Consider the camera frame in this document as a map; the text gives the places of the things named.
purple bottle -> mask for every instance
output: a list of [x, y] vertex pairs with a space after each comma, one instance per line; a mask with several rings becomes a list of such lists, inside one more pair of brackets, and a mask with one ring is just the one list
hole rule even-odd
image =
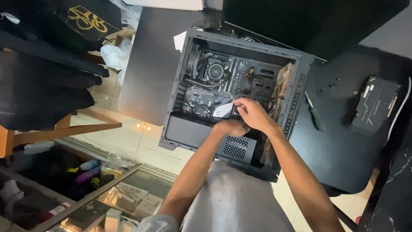
[[93, 168], [93, 169], [91, 169], [90, 171], [85, 172], [85, 173], [79, 175], [79, 176], [75, 179], [75, 183], [76, 183], [77, 185], [79, 185], [79, 184], [82, 184], [82, 183], [84, 183], [84, 182], [86, 182], [86, 181], [89, 181], [89, 180], [91, 180], [91, 178], [99, 175], [100, 172], [101, 172], [101, 170], [102, 170], [102, 166], [99, 166], [99, 167], [97, 167], [97, 168]]

green screwdriver handle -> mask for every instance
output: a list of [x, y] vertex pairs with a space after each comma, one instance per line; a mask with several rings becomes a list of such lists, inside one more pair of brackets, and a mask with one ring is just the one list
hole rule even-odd
[[325, 132], [326, 125], [322, 117], [319, 115], [318, 110], [316, 108], [310, 108], [309, 111], [312, 114], [312, 119], [315, 123], [316, 129], [319, 130], [320, 132]]

person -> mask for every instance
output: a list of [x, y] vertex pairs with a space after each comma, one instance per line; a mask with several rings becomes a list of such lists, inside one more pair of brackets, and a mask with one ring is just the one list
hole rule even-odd
[[[343, 232], [328, 195], [279, 124], [258, 102], [240, 98], [233, 104], [249, 127], [270, 139], [310, 228], [315, 232]], [[240, 137], [249, 130], [240, 121], [217, 123], [176, 178], [158, 214], [143, 219], [137, 231], [294, 231], [269, 182], [249, 176], [230, 163], [212, 161], [226, 136]]]

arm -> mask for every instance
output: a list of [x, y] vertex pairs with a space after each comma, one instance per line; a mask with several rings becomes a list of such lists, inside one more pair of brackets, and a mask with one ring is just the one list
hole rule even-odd
[[272, 143], [299, 209], [315, 232], [341, 231], [333, 204], [325, 190], [286, 139], [283, 129], [255, 101], [246, 98], [234, 100], [243, 120], [252, 128], [265, 133]]
[[174, 217], [181, 225], [189, 207], [206, 179], [212, 159], [223, 139], [228, 136], [243, 136], [250, 128], [238, 121], [217, 123], [205, 142], [189, 159], [173, 183], [159, 214]]

screwdriver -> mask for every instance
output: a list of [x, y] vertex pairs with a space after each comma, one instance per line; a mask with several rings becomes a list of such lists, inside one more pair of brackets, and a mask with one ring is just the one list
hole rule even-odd
[[305, 96], [308, 99], [309, 105], [310, 105], [310, 113], [312, 114], [312, 119], [314, 121], [315, 127], [317, 130], [319, 130], [320, 132], [325, 132], [326, 131], [326, 125], [325, 122], [323, 121], [322, 117], [319, 115], [318, 110], [313, 107], [312, 102], [309, 99], [308, 94], [305, 91]]

